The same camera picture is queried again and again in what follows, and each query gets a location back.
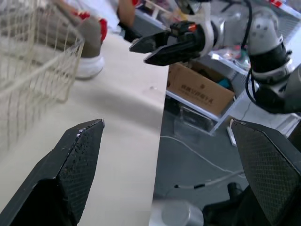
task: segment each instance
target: cardboard box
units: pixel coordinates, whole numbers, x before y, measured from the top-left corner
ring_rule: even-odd
[[[199,63],[193,65],[192,69],[182,64],[170,65],[167,90],[215,115],[220,115],[233,100],[234,93],[214,82],[224,78],[216,71]]]

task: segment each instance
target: textured gripper pad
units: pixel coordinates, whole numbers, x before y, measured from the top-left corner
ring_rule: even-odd
[[[84,211],[95,175],[100,147],[97,131],[92,127],[78,134],[78,140],[58,174],[68,214],[73,215],[77,223]]]
[[[266,218],[276,225],[300,187],[299,174],[263,132],[239,123],[232,130],[250,187]]]

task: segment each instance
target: table surface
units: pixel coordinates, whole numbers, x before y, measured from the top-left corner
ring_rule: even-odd
[[[144,64],[145,55],[129,46],[109,34],[103,71],[76,81],[67,103],[43,115],[0,160],[0,210],[68,128],[102,118],[96,174],[79,225],[148,225],[168,68]]]

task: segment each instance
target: white cable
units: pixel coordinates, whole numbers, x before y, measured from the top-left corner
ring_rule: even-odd
[[[243,173],[244,173],[243,170],[239,170],[239,171],[235,171],[233,173],[230,173],[230,174],[228,174],[226,176],[223,176],[221,178],[217,178],[217,179],[215,179],[213,181],[209,181],[209,182],[205,182],[205,183],[200,183],[200,184],[196,184],[196,185],[190,185],[190,186],[188,186],[188,185],[177,185],[177,186],[180,189],[196,189],[195,186],[197,186],[197,185],[204,185],[203,187],[207,187],[207,186],[212,186],[212,185],[218,184],[218,183],[223,182],[223,181],[225,181],[225,180],[227,180],[229,178],[232,178],[232,177],[234,177],[236,175],[243,174]]]
[[[184,145],[185,147],[187,147],[189,150],[191,150],[194,154],[196,154],[198,157],[200,157],[201,159],[205,160],[206,162],[208,162],[210,165],[218,168],[219,170],[223,171],[223,172],[228,172],[228,173],[235,173],[231,170],[228,170],[228,169],[223,169],[222,167],[219,167],[218,165],[215,165],[213,162],[209,161],[207,158],[205,158],[204,156],[202,156],[201,154],[197,153],[195,150],[193,150],[191,147],[189,147],[186,143],[184,143],[183,141],[177,139],[177,138],[174,138],[174,137],[170,137],[170,136],[160,136],[161,138],[168,138],[168,139],[172,139],[172,140],[175,140],[179,143],[181,143],[182,145]],[[241,178],[245,178],[245,176],[243,175],[238,175],[239,177]]]

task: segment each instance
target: wire basket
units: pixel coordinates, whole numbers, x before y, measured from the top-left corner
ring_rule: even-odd
[[[0,153],[67,100],[83,45],[51,2],[0,0]]]

